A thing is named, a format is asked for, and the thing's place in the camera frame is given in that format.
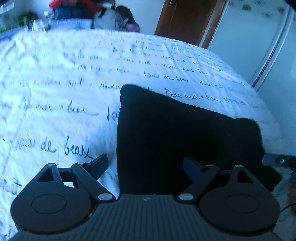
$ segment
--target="silver screw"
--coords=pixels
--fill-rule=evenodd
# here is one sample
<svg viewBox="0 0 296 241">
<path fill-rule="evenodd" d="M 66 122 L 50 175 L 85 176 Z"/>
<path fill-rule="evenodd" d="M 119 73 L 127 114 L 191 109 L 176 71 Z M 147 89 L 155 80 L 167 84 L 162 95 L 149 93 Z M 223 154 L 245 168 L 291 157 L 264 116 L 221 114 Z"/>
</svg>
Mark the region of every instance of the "silver screw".
<svg viewBox="0 0 296 241">
<path fill-rule="evenodd" d="M 100 199 L 101 201 L 109 201 L 113 198 L 113 196 L 109 193 L 102 193 L 98 196 L 98 199 Z"/>
<path fill-rule="evenodd" d="M 190 193 L 182 193 L 179 195 L 179 198 L 183 201 L 190 201 L 194 198 L 194 196 Z"/>
</svg>

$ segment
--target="wire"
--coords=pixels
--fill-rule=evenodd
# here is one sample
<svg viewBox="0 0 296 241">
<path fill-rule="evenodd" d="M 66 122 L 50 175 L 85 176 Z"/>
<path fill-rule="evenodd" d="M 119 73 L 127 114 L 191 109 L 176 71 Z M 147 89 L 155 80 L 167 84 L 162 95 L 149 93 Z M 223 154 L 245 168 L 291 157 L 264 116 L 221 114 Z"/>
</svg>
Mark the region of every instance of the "wire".
<svg viewBox="0 0 296 241">
<path fill-rule="evenodd" d="M 290 208 L 290 207 L 295 206 L 295 205 L 296 205 L 296 202 L 291 203 L 291 204 L 289 204 L 288 206 L 286 206 L 285 208 L 283 208 L 283 209 L 281 210 L 281 212 L 284 211 L 284 210 L 286 210 L 287 208 Z"/>
</svg>

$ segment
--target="wooden door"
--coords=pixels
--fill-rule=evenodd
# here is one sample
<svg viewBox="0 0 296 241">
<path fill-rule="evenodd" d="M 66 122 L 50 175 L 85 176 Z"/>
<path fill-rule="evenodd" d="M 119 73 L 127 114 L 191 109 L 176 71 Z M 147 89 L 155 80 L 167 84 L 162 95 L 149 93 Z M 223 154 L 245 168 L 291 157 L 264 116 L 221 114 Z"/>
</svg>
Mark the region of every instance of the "wooden door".
<svg viewBox="0 0 296 241">
<path fill-rule="evenodd" d="M 155 35 L 198 45 L 217 0 L 166 0 Z"/>
</svg>

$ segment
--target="white bed sheet with handwriting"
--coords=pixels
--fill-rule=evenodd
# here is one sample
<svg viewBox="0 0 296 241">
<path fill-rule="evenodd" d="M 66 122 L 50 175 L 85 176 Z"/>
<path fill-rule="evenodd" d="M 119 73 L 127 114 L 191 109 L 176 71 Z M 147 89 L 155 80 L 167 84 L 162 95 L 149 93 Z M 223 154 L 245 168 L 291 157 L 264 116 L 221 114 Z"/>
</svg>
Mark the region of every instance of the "white bed sheet with handwriting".
<svg viewBox="0 0 296 241">
<path fill-rule="evenodd" d="M 0 240 L 16 232 L 13 199 L 47 163 L 70 167 L 107 153 L 99 182 L 119 195 L 116 132 L 126 83 L 251 118 L 265 150 L 285 153 L 279 126 L 251 86 L 216 54 L 181 41 L 104 30 L 20 33 L 0 43 L 0 68 Z"/>
</svg>

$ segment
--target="green object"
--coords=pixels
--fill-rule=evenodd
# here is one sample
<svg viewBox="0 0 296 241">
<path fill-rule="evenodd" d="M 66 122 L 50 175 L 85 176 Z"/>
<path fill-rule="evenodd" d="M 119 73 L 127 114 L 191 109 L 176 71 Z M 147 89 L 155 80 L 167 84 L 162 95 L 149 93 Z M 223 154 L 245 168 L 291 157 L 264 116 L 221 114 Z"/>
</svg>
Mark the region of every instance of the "green object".
<svg viewBox="0 0 296 241">
<path fill-rule="evenodd" d="M 6 31 L 6 26 L 5 25 L 1 25 L 0 26 L 0 33 L 5 32 Z"/>
<path fill-rule="evenodd" d="M 28 26 L 28 18 L 27 16 L 22 16 L 19 18 L 19 24 L 20 26 Z"/>
</svg>

